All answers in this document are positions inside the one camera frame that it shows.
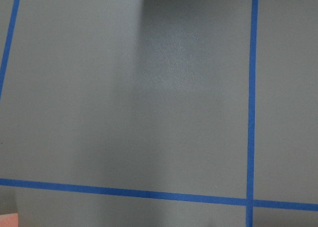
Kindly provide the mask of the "orange foam block right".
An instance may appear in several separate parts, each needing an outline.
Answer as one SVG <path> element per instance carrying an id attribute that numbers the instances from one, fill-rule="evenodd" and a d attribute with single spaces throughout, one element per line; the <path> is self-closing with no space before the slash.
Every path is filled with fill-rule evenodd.
<path id="1" fill-rule="evenodd" d="M 0 227 L 18 227 L 18 213 L 1 215 Z"/>

